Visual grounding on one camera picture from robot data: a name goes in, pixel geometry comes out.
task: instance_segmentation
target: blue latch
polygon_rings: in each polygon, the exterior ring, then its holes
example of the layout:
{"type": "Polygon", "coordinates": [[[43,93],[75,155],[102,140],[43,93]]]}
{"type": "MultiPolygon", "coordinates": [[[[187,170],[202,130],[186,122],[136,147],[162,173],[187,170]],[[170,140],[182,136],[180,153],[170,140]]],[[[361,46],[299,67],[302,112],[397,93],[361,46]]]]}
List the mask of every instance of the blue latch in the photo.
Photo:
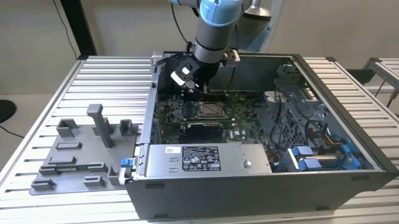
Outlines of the blue latch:
{"type": "Polygon", "coordinates": [[[132,159],[123,159],[120,161],[120,167],[123,168],[128,168],[128,167],[134,167],[134,160],[132,159]]]}

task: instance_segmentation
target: aluminum profile table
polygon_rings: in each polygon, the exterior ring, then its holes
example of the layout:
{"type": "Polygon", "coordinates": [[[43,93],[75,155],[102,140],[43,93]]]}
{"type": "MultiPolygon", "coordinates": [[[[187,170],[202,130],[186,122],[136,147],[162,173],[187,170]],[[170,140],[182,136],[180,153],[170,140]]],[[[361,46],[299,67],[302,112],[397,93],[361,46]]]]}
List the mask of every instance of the aluminum profile table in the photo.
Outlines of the aluminum profile table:
{"type": "MultiPolygon", "coordinates": [[[[306,58],[367,134],[399,167],[399,121],[337,62],[306,58]]],[[[0,173],[0,223],[146,223],[126,190],[31,196],[28,189],[56,138],[62,118],[91,124],[90,103],[104,105],[111,123],[131,119],[143,126],[151,59],[92,56],[76,62],[50,104],[0,173]]],[[[399,179],[363,192],[338,210],[168,221],[171,223],[399,223],[399,179]]]]}

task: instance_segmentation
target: metal frame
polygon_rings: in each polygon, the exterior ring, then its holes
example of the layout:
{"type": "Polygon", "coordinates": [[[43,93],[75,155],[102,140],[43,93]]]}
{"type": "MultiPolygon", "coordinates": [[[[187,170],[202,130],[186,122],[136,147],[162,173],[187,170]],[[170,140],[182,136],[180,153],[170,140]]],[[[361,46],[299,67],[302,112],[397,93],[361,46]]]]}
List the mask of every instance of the metal frame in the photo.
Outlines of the metal frame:
{"type": "MultiPolygon", "coordinates": [[[[326,58],[305,58],[305,60],[367,135],[399,168],[399,123],[394,115],[337,62],[330,62],[326,58]]],[[[87,101],[102,101],[108,107],[108,113],[118,116],[118,119],[135,118],[138,110],[144,109],[147,101],[134,99],[132,94],[151,85],[150,78],[146,79],[148,82],[143,83],[144,79],[140,77],[151,74],[150,64],[150,58],[100,56],[90,57],[87,61],[75,64],[2,172],[0,222],[130,223],[139,221],[124,190],[31,196],[27,189],[31,179],[36,176],[32,170],[39,168],[40,161],[48,154],[47,146],[55,140],[56,119],[60,116],[74,116],[78,124],[84,124],[90,118],[84,119],[78,114],[87,101]]],[[[358,194],[335,211],[192,219],[167,223],[395,223],[399,222],[398,189],[399,178],[378,191],[358,194]]]]}
{"type": "Polygon", "coordinates": [[[371,58],[365,65],[386,82],[399,90],[399,58],[371,58]]]}
{"type": "Polygon", "coordinates": [[[70,27],[74,33],[80,55],[96,56],[95,42],[86,20],[86,13],[80,0],[60,0],[68,19],[70,27]]]}

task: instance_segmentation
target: warning label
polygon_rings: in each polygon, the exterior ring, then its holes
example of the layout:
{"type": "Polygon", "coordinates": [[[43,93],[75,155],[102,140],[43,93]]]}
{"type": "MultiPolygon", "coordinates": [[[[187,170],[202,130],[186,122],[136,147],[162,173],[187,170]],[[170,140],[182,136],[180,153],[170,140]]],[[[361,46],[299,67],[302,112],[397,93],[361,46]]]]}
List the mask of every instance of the warning label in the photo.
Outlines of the warning label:
{"type": "Polygon", "coordinates": [[[218,146],[183,147],[184,171],[220,171],[220,158],[218,146]]]}

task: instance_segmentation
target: robotic arm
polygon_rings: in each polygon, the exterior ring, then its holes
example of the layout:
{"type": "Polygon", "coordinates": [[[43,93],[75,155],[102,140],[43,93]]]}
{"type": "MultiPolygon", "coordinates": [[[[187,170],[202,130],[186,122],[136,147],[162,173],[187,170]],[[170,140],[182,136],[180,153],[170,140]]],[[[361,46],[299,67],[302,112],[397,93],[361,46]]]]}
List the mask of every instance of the robotic arm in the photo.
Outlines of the robotic arm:
{"type": "Polygon", "coordinates": [[[171,2],[199,8],[194,51],[192,54],[184,55],[183,62],[171,74],[179,86],[194,91],[210,83],[210,79],[218,72],[220,62],[239,61],[238,51],[230,48],[228,41],[241,18],[253,12],[247,17],[258,22],[258,27],[259,24],[266,27],[270,13],[269,11],[265,13],[266,9],[261,7],[259,0],[253,2],[249,0],[171,0],[171,2]]]}

